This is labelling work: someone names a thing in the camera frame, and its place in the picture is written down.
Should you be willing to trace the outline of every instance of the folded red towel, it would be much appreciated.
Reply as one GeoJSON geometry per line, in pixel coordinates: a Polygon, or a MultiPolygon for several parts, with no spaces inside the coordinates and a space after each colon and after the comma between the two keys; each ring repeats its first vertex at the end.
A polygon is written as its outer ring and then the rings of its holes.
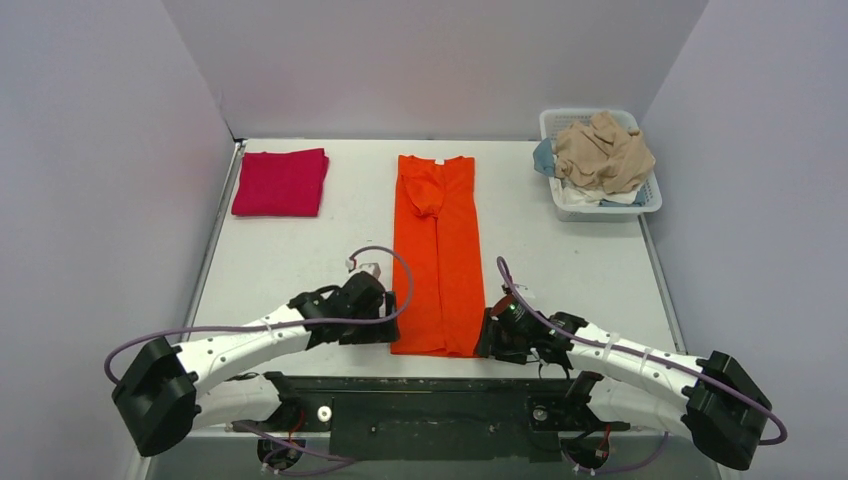
{"type": "Polygon", "coordinates": [[[244,154],[233,215],[317,217],[329,165],[323,148],[244,154]]]}

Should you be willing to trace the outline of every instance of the white knob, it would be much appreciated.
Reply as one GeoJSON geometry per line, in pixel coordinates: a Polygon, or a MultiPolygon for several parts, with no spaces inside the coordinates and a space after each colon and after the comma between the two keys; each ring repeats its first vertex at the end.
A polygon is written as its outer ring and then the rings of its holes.
{"type": "Polygon", "coordinates": [[[331,418],[333,418],[333,411],[330,407],[324,405],[323,407],[318,408],[318,420],[321,420],[322,422],[329,422],[331,418]]]}

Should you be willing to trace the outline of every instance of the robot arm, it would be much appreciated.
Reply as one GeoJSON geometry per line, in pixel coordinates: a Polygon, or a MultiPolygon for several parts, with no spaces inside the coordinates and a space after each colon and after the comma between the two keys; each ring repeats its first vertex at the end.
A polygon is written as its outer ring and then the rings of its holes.
{"type": "Polygon", "coordinates": [[[532,354],[581,374],[566,394],[597,422],[626,422],[692,440],[709,458],[737,470],[750,466],[758,445],[779,443],[785,427],[771,403],[732,357],[662,352],[607,332],[583,318],[533,311],[498,265],[505,296],[486,309],[476,353],[523,364],[532,354]],[[768,419],[781,430],[761,440],[768,419]]]}
{"type": "MultiPolygon", "coordinates": [[[[148,342],[112,394],[139,453],[168,450],[195,428],[236,420],[273,427],[279,425],[274,419],[290,418],[296,392],[289,391],[282,374],[242,374],[256,365],[321,343],[397,340],[394,318],[400,312],[392,314],[394,296],[378,277],[376,265],[363,265],[342,287],[302,293],[247,324],[251,332],[175,345],[164,337],[148,342]],[[381,316],[382,306],[388,317],[381,316]]],[[[504,298],[484,313],[479,356],[524,364],[532,355],[566,372],[580,371],[564,398],[575,411],[588,407],[594,424],[625,422],[668,431],[691,439],[719,463],[748,468],[767,417],[699,379],[715,378],[770,410],[735,360],[718,352],[709,359],[661,352],[562,312],[544,317],[513,294],[510,284],[504,298]]]]}
{"type": "Polygon", "coordinates": [[[322,343],[385,343],[400,338],[394,294],[385,291],[379,275],[376,264],[364,264],[343,286],[301,293],[274,312],[235,328],[239,333],[174,345],[164,337],[146,343],[112,392],[139,453],[157,455],[192,429],[266,420],[286,407],[287,392],[275,386],[269,374],[239,376],[256,365],[322,343]]]}

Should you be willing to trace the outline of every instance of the orange fabric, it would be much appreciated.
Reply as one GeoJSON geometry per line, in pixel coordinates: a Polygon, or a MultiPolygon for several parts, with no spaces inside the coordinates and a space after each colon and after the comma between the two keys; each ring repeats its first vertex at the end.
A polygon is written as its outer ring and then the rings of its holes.
{"type": "MultiPolygon", "coordinates": [[[[412,269],[415,292],[392,353],[473,357],[485,308],[473,158],[398,158],[394,248],[412,269]]],[[[398,304],[409,291],[402,272],[395,261],[398,304]]]]}

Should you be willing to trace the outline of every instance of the white plastic basket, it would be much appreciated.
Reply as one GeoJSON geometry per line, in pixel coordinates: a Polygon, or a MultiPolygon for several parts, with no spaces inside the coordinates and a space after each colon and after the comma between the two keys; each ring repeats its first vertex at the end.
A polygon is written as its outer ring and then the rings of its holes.
{"type": "MultiPolygon", "coordinates": [[[[539,115],[542,138],[556,141],[557,134],[575,120],[588,124],[589,118],[603,111],[599,108],[555,108],[545,110],[539,115]]],[[[636,119],[624,110],[610,110],[610,114],[626,130],[636,129],[636,119]]],[[[557,218],[562,222],[622,222],[630,220],[640,213],[656,212],[662,206],[662,195],[654,172],[648,175],[645,185],[645,205],[641,207],[591,207],[564,205],[562,203],[562,181],[550,179],[551,196],[557,207],[557,218]]]]}

